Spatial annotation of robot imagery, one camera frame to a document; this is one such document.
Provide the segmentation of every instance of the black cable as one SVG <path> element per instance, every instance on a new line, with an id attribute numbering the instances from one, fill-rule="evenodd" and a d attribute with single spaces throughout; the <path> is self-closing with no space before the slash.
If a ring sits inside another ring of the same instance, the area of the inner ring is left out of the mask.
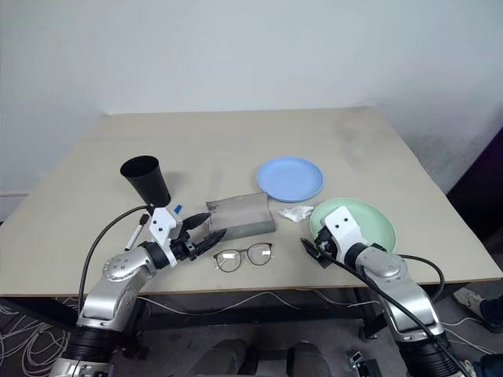
<path id="1" fill-rule="evenodd" d="M 121 221 L 123 218 L 126 216 L 129 216 L 130 214 L 133 214 L 134 212 L 138 210 L 146 210 L 147 208 L 150 208 L 151 206 L 140 206 L 140 207 L 135 207 L 131 210 L 128 210 L 127 212 L 124 212 L 120 216 L 114 218 L 112 222 L 110 222 L 107 226 L 103 228 L 103 230 L 98 234 L 96 239 L 94 240 L 93 244 L 91 245 L 91 248 L 89 249 L 89 252 L 87 253 L 86 261 L 84 262 L 84 267 L 82 270 L 82 276 L 80 277 L 80 286 L 79 286 L 79 297 L 77 298 L 77 315 L 80 315 L 80 310 L 82 308 L 83 304 L 83 298 L 84 298 L 84 287 L 86 285 L 86 277 L 87 277 L 87 270 L 89 269 L 89 264 L 91 262 L 91 257 L 93 256 L 94 249 L 96 249 L 96 246 L 99 244 L 105 233 L 110 230 L 111 227 L 113 227 L 115 224 L 117 224 L 119 221 Z"/>
<path id="2" fill-rule="evenodd" d="M 325 252 L 325 250 L 323 250 L 322 248 L 319 248 L 318 250 L 333 264 L 338 265 L 340 268 L 348 271 L 351 275 L 357 277 L 360 281 L 367 284 L 371 289 L 373 289 L 378 295 L 388 300 L 392 305 L 396 306 L 400 311 L 402 311 L 405 315 L 407 315 L 407 317 L 410 318 L 413 322 L 415 322 L 417 326 L 419 326 L 419 328 L 424 331 L 426 336 L 429 337 L 431 340 L 433 340 L 437 345 L 437 347 L 440 348 L 444 352 L 444 354 L 451 359 L 451 361 L 459 368 L 461 373 L 463 373 L 466 377 L 471 376 L 470 373 L 468 373 L 468 371 L 466 370 L 466 368 L 459 362 L 459 360 L 454 355 L 452 355 L 442 343 L 438 341 L 438 339 L 433 335 L 430 329 L 423 322 L 421 322 L 419 318 L 417 318 L 414 314 L 412 314 L 405 306 L 400 304 L 386 292 L 382 291 L 379 287 L 377 287 L 377 285 L 373 281 L 368 279 L 366 276 L 360 275 L 356 270 L 344 265 L 343 263 L 340 263 L 329 253 Z"/>
<path id="3" fill-rule="evenodd" d="M 431 300 L 434 302 L 442 294 L 443 288 L 446 286 L 446 278 L 444 277 L 443 272 L 440 269 L 440 267 L 438 267 L 432 261 L 429 261 L 429 260 L 424 259 L 422 257 L 416 257 L 414 255 L 404 255 L 404 254 L 400 254 L 400 256 L 405 259 L 413 259 L 414 261 L 426 263 L 427 265 L 433 267 L 433 269 L 438 273 L 439 279 L 440 279 L 440 285 L 437 288 L 436 292 L 433 295 L 431 295 L 431 297 L 430 297 Z"/>

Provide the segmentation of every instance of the beige tabletop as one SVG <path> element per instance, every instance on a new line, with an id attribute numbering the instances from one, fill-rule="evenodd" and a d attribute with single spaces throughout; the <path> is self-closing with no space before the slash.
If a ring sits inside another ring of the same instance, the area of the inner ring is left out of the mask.
<path id="1" fill-rule="evenodd" d="M 96 235 L 115 216 L 142 204 L 119 168 L 143 154 L 159 159 L 171 204 L 183 206 L 182 218 L 206 211 L 206 201 L 259 192 L 255 174 L 267 160 L 303 157 L 325 175 L 323 189 L 305 204 L 336 197 L 365 200 L 395 225 L 397 252 L 432 260 L 447 282 L 502 277 L 414 154 L 371 108 L 138 114 L 104 117 L 0 227 L 0 295 L 76 293 Z M 312 238 L 308 220 L 293 223 L 277 213 L 294 205 L 269 199 L 276 232 L 221 243 L 194 262 L 161 271 L 143 291 L 362 286 L 342 269 L 322 269 L 307 255 L 299 239 Z M 86 291 L 105 261 L 124 248 L 139 215 L 102 240 Z M 274 244 L 267 265 L 244 261 L 234 273 L 215 269 L 215 252 L 257 241 Z M 437 281 L 427 265 L 408 263 L 416 282 Z"/>

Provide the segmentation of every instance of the blue plate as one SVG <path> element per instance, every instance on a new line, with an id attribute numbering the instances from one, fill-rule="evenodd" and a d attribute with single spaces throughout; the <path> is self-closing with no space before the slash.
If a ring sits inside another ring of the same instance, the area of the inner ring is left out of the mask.
<path id="1" fill-rule="evenodd" d="M 323 173 L 311 161 L 280 157 L 264 163 L 257 172 L 262 191 L 281 202 L 302 202 L 315 196 L 323 186 Z"/>

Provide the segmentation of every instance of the floor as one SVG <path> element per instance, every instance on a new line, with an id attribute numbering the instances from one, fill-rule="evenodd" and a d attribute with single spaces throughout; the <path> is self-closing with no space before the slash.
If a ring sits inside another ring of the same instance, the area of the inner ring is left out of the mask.
<path id="1" fill-rule="evenodd" d="M 503 254 L 496 255 L 494 258 L 499 266 L 503 267 Z M 503 292 L 503 281 L 470 284 L 469 287 L 484 297 L 495 298 Z M 309 291 L 279 291 L 276 293 L 294 305 L 306 300 L 319 299 Z M 340 293 L 337 290 L 324 290 L 324 293 L 334 300 L 343 301 L 345 299 L 338 297 Z M 223 307 L 249 295 L 247 292 L 241 292 L 234 296 L 228 294 L 157 296 L 155 300 L 182 310 L 190 310 L 196 307 Z M 248 302 L 247 304 L 250 306 L 277 304 L 270 296 L 261 296 L 256 300 L 255 303 Z M 442 321 L 447 323 L 456 322 L 469 315 L 452 298 L 442 300 L 436 307 Z M 12 316 L 0 315 L 0 331 L 3 328 L 9 328 L 11 324 L 6 326 L 6 322 L 12 323 L 13 320 Z M 116 376 L 182 377 L 204 352 L 223 339 L 244 339 L 262 350 L 287 349 L 302 340 L 312 342 L 325 355 L 334 376 L 355 376 L 355 372 L 347 363 L 346 352 L 351 349 L 360 350 L 366 358 L 377 359 L 383 376 L 405 376 L 405 366 L 391 339 L 389 330 L 384 329 L 378 334 L 376 340 L 363 343 L 357 336 L 360 325 L 359 320 L 319 320 L 146 331 L 144 342 L 151 347 L 148 359 L 145 361 L 128 360 L 121 353 L 116 353 L 114 356 Z M 480 346 L 503 353 L 503 335 L 494 335 L 480 324 L 467 321 L 459 326 L 447 328 Z M 468 358 L 474 361 L 482 356 L 479 351 L 465 345 L 454 343 L 453 347 L 459 358 Z M 19 352 L 5 359 L 0 369 L 1 377 L 23 375 L 20 367 L 21 354 Z M 285 361 L 264 361 L 260 364 L 257 374 L 264 376 L 286 375 Z"/>

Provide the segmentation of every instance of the light green plate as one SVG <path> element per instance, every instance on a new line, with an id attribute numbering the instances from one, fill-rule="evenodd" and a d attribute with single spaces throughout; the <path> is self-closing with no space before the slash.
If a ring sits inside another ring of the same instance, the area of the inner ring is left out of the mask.
<path id="1" fill-rule="evenodd" d="M 329 199 L 314 208 L 309 221 L 313 238 L 323 228 L 321 220 L 338 207 L 345 206 L 360 225 L 362 235 L 370 243 L 378 243 L 393 253 L 396 247 L 396 232 L 391 222 L 373 205 L 352 198 Z"/>

